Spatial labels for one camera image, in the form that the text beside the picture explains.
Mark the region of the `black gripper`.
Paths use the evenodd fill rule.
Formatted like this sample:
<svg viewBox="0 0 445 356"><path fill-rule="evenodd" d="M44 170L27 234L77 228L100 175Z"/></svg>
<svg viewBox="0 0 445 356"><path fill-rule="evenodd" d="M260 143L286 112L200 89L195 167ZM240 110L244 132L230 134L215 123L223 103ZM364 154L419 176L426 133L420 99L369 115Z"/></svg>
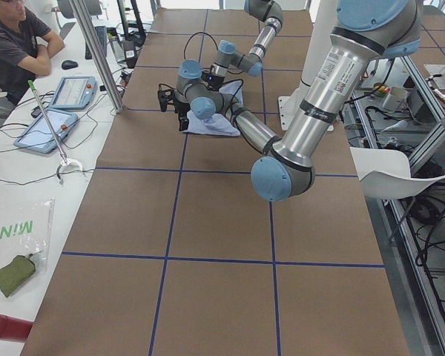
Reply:
<svg viewBox="0 0 445 356"><path fill-rule="evenodd" d="M174 107L174 113L178 115L179 130L188 130L190 105L187 102L181 102L177 98L176 89L167 84L159 83L157 98L162 112L166 112L169 105Z"/></svg>
<svg viewBox="0 0 445 356"><path fill-rule="evenodd" d="M207 83L207 88L218 91L225 81L226 68L222 66L210 66L202 72L202 80Z"/></svg>

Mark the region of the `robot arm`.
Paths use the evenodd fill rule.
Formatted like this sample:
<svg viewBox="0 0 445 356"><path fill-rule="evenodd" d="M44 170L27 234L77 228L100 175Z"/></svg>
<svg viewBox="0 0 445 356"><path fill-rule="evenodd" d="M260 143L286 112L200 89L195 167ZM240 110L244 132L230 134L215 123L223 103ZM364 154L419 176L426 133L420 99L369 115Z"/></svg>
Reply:
<svg viewBox="0 0 445 356"><path fill-rule="evenodd" d="M276 1L245 1L244 11L262 22L263 27L247 53L239 51L233 42L220 41L209 70L202 72L209 90L218 91L223 86L230 67L252 77L259 76L267 50L283 28L283 11Z"/></svg>
<svg viewBox="0 0 445 356"><path fill-rule="evenodd" d="M283 12L275 1L247 1L245 11L264 23L248 53L223 41L209 71L186 59L179 66L176 86L160 85L157 95L161 111L174 107L181 130L188 128L188 112L202 121L223 115L261 153L251 169L254 190L265 200L283 201L312 186L312 154L368 64L418 49L423 5L420 1L339 1L330 34L332 46L283 136L263 124L235 95L220 92L230 67L251 76L260 74L268 46L283 26Z"/></svg>

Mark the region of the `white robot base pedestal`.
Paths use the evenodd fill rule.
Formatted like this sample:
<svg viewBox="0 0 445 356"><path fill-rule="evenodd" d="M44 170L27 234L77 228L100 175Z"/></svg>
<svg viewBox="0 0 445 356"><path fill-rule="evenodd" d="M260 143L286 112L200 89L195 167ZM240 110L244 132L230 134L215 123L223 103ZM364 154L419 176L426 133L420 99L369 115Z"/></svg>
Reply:
<svg viewBox="0 0 445 356"><path fill-rule="evenodd" d="M289 128L300 103L309 92L326 55L332 47L330 34L337 24L336 6L337 1L335 0L322 0L320 2L300 77L300 84L290 96L278 97L280 125L283 131Z"/></svg>

